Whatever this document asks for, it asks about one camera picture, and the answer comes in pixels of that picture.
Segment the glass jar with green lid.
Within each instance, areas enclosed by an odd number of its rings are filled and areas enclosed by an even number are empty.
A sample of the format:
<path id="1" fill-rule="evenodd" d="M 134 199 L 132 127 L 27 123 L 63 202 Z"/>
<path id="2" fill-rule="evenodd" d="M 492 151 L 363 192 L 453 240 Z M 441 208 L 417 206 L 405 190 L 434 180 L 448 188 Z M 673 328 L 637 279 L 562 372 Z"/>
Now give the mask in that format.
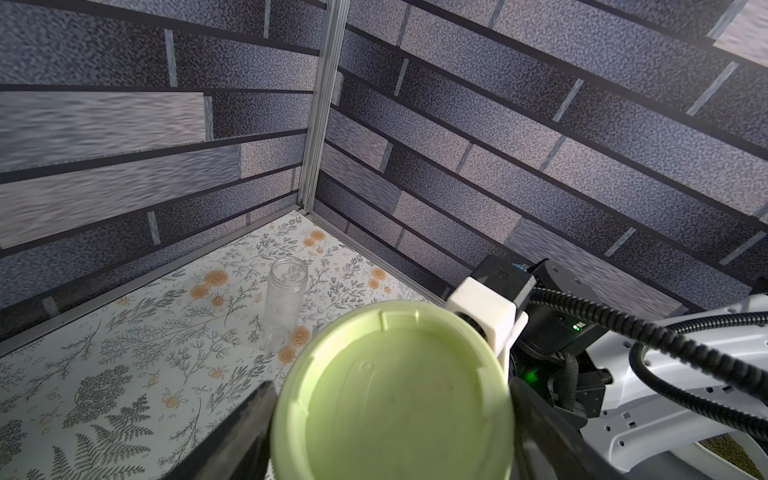
<path id="1" fill-rule="evenodd" d="M 465 320 L 385 301 L 325 326 L 284 379 L 278 479 L 506 479 L 514 412 L 492 349 Z"/>

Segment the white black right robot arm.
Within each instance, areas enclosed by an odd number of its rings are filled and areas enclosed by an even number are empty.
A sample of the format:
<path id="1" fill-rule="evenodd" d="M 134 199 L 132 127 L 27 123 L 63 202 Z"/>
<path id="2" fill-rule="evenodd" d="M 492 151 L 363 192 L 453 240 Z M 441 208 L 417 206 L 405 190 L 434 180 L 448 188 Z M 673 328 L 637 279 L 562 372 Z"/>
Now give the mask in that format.
<path id="1" fill-rule="evenodd" d="M 766 440 L 767 350 L 756 343 L 765 312 L 658 324 L 598 303 L 555 262 L 530 272 L 515 375 L 614 468 L 719 431 Z"/>

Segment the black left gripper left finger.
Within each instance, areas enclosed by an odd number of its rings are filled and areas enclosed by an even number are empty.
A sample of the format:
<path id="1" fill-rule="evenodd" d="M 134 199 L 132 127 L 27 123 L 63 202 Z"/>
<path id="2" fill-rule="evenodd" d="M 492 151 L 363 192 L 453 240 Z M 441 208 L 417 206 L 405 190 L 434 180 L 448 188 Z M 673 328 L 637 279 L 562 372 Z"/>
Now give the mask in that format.
<path id="1" fill-rule="evenodd" d="M 181 480 L 264 479 L 277 399 L 274 383 L 263 382 L 165 477 Z"/>

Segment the tall clear plastic jar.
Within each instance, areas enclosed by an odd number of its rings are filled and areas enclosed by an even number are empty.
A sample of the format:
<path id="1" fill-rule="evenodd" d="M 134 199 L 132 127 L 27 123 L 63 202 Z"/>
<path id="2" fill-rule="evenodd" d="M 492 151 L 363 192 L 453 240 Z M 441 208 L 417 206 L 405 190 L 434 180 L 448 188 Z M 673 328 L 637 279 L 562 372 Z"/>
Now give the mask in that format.
<path id="1" fill-rule="evenodd" d="M 296 257 L 276 260 L 268 275 L 262 339 L 265 350 L 277 353 L 290 343 L 303 306 L 308 266 Z"/>

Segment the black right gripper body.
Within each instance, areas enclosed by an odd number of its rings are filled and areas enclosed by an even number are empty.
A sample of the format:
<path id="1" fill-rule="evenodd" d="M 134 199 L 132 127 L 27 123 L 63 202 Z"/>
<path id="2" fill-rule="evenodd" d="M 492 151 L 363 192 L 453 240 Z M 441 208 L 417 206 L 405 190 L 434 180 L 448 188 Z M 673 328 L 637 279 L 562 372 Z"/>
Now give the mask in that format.
<path id="1" fill-rule="evenodd" d="M 603 414 L 603 401 L 612 375 L 598 369 L 586 352 L 541 356 L 514 347 L 510 377 L 524 381 L 575 429 Z"/>

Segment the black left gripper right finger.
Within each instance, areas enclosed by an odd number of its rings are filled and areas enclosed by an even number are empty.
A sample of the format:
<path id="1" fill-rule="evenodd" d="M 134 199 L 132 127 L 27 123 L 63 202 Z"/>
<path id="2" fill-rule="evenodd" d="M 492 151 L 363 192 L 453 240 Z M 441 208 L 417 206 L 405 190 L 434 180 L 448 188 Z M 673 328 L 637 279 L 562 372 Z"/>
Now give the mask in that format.
<path id="1" fill-rule="evenodd" d="M 620 479 L 583 437 L 519 378 L 509 381 L 514 411 L 513 479 Z"/>

